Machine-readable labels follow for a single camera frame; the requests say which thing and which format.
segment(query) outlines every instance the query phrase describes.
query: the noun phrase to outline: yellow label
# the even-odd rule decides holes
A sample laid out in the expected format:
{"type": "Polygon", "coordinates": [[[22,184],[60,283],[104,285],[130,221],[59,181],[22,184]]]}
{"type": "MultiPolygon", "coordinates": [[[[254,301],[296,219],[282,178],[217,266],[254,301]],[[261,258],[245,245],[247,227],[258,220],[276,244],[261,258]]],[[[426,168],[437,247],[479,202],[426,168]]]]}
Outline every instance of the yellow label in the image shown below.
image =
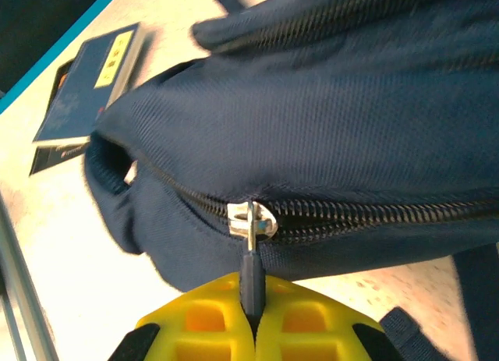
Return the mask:
{"type": "Polygon", "coordinates": [[[116,37],[94,88],[106,87],[112,83],[118,71],[119,64],[123,59],[123,55],[125,55],[126,47],[132,38],[132,34],[133,31],[127,31],[116,37]]]}

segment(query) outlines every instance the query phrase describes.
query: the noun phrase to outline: backpack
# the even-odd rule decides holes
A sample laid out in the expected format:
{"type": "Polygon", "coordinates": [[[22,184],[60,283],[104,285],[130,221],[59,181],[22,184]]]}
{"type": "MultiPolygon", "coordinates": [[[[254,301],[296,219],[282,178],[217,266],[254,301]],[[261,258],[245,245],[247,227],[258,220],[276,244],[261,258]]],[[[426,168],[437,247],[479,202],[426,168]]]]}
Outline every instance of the backpack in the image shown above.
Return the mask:
{"type": "Polygon", "coordinates": [[[239,269],[248,200],[276,277],[455,255],[497,359],[498,2],[267,0],[194,24],[211,54],[97,121],[85,175],[109,232],[182,291],[239,269]]]}

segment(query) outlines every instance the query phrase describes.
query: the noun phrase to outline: table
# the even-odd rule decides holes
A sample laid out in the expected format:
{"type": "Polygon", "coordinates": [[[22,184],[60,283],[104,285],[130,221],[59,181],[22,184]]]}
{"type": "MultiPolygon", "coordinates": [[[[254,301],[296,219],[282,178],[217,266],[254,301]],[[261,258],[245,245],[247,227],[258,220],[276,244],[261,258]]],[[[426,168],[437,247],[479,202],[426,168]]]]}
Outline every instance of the table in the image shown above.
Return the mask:
{"type": "MultiPolygon", "coordinates": [[[[147,57],[133,80],[139,85],[178,62],[207,55],[189,28],[224,14],[213,0],[114,0],[0,115],[0,191],[61,360],[107,359],[143,315],[179,293],[159,278],[146,256],[125,254],[111,240],[83,180],[81,157],[28,178],[31,141],[56,69],[87,38],[141,21],[150,35],[147,57]]],[[[401,306],[453,359],[470,360],[472,342],[455,276],[451,260],[444,258],[300,284],[376,320],[401,306]]],[[[4,324],[0,359],[15,359],[4,324]]]]}

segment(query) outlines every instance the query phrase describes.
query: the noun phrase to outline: navy strap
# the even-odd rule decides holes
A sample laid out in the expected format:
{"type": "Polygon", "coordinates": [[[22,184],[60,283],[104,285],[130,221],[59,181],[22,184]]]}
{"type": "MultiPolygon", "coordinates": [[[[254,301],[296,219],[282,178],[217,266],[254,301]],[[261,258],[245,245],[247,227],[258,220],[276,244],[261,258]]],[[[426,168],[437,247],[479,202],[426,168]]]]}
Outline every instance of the navy strap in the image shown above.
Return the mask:
{"type": "Polygon", "coordinates": [[[405,361],[449,361],[402,308],[394,308],[381,319],[380,324],[405,361]]]}
{"type": "MultiPolygon", "coordinates": [[[[462,301],[479,361],[499,359],[499,253],[496,244],[465,250],[453,256],[462,301]]],[[[384,332],[406,361],[448,360],[402,309],[382,320],[384,332]]]]}
{"type": "Polygon", "coordinates": [[[240,12],[246,7],[243,5],[241,0],[217,0],[220,5],[222,5],[228,14],[233,14],[234,12],[240,12]]]}
{"type": "Polygon", "coordinates": [[[454,255],[462,301],[480,361],[499,359],[499,254],[496,244],[454,255]]]}

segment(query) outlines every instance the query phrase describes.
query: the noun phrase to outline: rubber zipper tab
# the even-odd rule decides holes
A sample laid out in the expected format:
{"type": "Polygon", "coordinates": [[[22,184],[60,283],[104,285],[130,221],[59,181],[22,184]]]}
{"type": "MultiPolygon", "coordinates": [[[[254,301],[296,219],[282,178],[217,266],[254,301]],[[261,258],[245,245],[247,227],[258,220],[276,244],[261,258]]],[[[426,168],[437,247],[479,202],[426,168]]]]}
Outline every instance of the rubber zipper tab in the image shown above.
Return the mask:
{"type": "Polygon", "coordinates": [[[278,222],[274,215],[262,204],[252,203],[227,204],[228,228],[232,235],[246,238],[250,226],[255,229],[256,235],[265,235],[269,239],[278,231],[278,222]],[[253,204],[254,219],[251,225],[248,222],[248,204],[253,204]]]}
{"type": "Polygon", "coordinates": [[[257,340],[258,325],[265,310],[265,269],[258,252],[257,241],[257,211],[258,203],[246,203],[246,223],[248,233],[246,241],[248,249],[242,255],[241,272],[239,276],[239,300],[242,310],[251,326],[253,339],[257,340]]]}

